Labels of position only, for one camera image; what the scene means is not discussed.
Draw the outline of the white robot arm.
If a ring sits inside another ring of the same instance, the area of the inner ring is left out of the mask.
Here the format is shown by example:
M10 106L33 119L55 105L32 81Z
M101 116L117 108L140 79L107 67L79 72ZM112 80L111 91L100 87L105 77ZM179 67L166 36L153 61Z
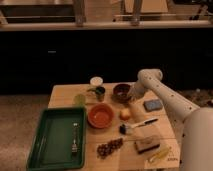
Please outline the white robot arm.
M151 90L184 124L180 171L213 171L213 108L200 107L161 82L160 69L141 69L128 92L140 99Z

